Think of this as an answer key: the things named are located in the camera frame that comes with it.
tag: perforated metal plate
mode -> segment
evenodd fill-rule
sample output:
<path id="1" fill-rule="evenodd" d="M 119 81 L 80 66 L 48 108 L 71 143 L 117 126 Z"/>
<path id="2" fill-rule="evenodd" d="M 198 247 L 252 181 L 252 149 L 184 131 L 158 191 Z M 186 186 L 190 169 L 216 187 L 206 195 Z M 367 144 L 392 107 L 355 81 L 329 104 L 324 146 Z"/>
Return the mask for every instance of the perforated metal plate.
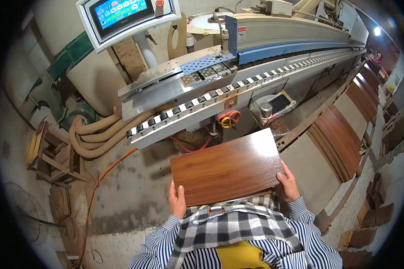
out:
<path id="1" fill-rule="evenodd" d="M 227 54 L 213 53 L 204 57 L 200 57 L 194 61 L 185 63 L 183 65 L 180 65 L 180 67 L 183 73 L 188 75 L 196 71 L 202 70 L 204 68 L 210 67 L 212 65 L 217 65 L 219 63 L 226 62 L 235 58 L 236 57 L 230 53 Z"/>

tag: warning label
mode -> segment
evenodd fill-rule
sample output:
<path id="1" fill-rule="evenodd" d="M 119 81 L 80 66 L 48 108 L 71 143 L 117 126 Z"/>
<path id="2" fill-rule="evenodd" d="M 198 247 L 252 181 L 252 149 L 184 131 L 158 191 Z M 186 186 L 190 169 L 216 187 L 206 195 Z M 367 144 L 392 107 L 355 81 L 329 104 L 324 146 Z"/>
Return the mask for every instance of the warning label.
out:
<path id="1" fill-rule="evenodd" d="M 245 39 L 246 39 L 246 28 L 239 27 L 238 28 L 238 41 L 245 40 Z"/>

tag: yellow shirt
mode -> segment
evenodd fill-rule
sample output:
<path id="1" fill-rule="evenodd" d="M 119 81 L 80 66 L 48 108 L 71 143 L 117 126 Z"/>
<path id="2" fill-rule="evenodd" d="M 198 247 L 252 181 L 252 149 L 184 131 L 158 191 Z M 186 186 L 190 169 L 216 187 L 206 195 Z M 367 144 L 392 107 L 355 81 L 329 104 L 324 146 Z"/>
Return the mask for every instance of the yellow shirt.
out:
<path id="1" fill-rule="evenodd" d="M 221 261 L 221 268 L 223 269 L 270 269 L 267 263 L 260 260 L 262 250 L 250 245 L 246 241 L 216 247 L 216 250 Z"/>

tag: wire basket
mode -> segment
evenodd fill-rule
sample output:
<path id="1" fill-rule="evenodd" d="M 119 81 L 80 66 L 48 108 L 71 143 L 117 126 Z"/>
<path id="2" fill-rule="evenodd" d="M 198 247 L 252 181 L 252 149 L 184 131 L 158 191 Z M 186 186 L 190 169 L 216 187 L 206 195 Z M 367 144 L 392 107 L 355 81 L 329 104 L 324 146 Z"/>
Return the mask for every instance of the wire basket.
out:
<path id="1" fill-rule="evenodd" d="M 276 85 L 272 89 L 252 96 L 248 102 L 248 109 L 259 127 L 264 128 L 267 124 L 292 111 L 301 101 L 299 95 L 285 80 L 284 83 Z M 269 114 L 266 114 L 263 107 L 266 103 L 272 107 L 272 112 Z"/>

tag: plaid apron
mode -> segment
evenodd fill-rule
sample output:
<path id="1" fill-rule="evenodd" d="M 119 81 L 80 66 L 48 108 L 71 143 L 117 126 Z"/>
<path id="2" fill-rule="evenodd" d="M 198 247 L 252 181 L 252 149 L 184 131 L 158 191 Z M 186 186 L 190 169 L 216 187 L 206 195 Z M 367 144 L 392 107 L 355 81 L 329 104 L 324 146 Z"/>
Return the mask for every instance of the plaid apron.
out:
<path id="1" fill-rule="evenodd" d="M 189 207 L 178 225 L 167 269 L 179 269 L 192 250 L 231 245 L 239 241 L 275 239 L 293 251 L 303 251 L 295 231 L 279 212 L 274 194 L 234 202 Z"/>

